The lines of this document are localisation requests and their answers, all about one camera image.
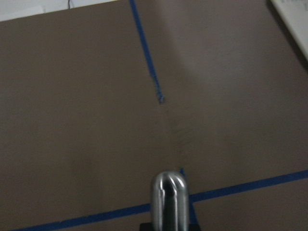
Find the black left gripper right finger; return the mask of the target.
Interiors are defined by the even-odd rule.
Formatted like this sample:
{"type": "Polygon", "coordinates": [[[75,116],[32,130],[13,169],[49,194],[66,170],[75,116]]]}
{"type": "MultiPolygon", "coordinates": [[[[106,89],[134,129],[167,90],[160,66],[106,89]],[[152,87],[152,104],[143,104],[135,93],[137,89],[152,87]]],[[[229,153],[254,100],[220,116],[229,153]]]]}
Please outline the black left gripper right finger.
{"type": "Polygon", "coordinates": [[[201,231],[201,228],[198,224],[189,224],[189,231],[201,231]]]}

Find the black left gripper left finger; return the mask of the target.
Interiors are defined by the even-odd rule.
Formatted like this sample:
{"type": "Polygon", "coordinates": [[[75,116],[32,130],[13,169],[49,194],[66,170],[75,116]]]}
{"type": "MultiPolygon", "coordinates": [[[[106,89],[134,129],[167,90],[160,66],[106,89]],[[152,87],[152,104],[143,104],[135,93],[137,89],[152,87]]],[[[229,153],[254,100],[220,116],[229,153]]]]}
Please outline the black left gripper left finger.
{"type": "Polygon", "coordinates": [[[140,224],[140,231],[153,231],[151,223],[142,223],[140,224]]]}

